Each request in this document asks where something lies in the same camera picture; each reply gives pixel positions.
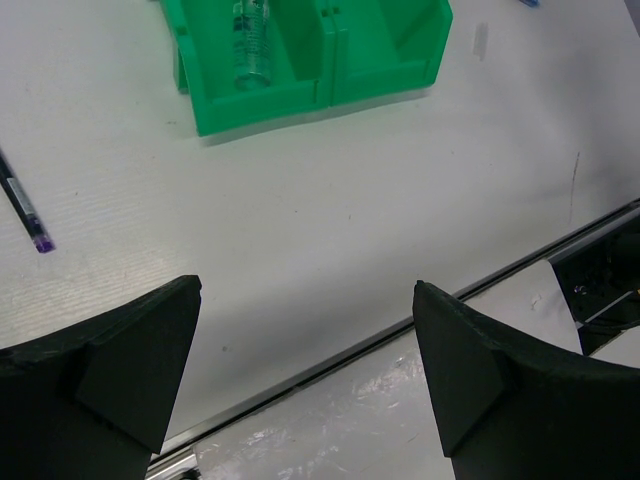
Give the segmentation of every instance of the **white table surface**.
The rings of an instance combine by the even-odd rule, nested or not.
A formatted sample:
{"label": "white table surface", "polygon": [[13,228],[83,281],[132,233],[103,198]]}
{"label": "white table surface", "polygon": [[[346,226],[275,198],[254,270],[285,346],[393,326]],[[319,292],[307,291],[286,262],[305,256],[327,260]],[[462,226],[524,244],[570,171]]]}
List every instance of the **white table surface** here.
{"label": "white table surface", "polygon": [[640,328],[626,330],[595,352],[593,358],[640,368]]}
{"label": "white table surface", "polygon": [[[467,304],[581,352],[551,265],[538,262]],[[447,480],[415,332],[195,446],[204,480]]]}
{"label": "white table surface", "polygon": [[452,6],[428,96],[221,143],[156,2],[0,0],[0,145],[58,246],[0,202],[0,348],[200,275],[171,437],[638,197],[623,0]]}

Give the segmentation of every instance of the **green plastic bin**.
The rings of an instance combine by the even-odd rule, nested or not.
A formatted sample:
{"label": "green plastic bin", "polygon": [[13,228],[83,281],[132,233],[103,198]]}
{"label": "green plastic bin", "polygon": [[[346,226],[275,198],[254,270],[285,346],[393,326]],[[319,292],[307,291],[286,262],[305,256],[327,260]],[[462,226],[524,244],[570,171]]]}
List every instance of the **green plastic bin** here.
{"label": "green plastic bin", "polygon": [[243,92],[233,68],[233,0],[161,0],[174,76],[202,136],[435,82],[447,0],[269,0],[271,85]]}
{"label": "green plastic bin", "polygon": [[434,84],[453,21],[447,0],[328,0],[338,32],[332,104]]}
{"label": "green plastic bin", "polygon": [[269,2],[271,86],[249,92],[234,84],[234,2],[161,3],[174,40],[176,83],[191,95],[200,135],[329,106],[336,35],[326,0]]}

